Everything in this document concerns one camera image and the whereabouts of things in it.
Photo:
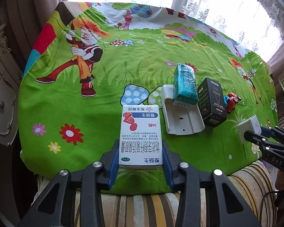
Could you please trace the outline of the person's right hand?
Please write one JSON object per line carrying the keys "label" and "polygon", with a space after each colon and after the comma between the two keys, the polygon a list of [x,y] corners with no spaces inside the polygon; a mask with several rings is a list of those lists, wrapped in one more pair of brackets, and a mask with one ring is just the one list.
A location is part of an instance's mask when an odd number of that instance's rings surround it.
{"label": "person's right hand", "polygon": [[275,180],[275,188],[278,191],[284,190],[284,172],[281,170],[278,170],[277,172],[277,178]]}

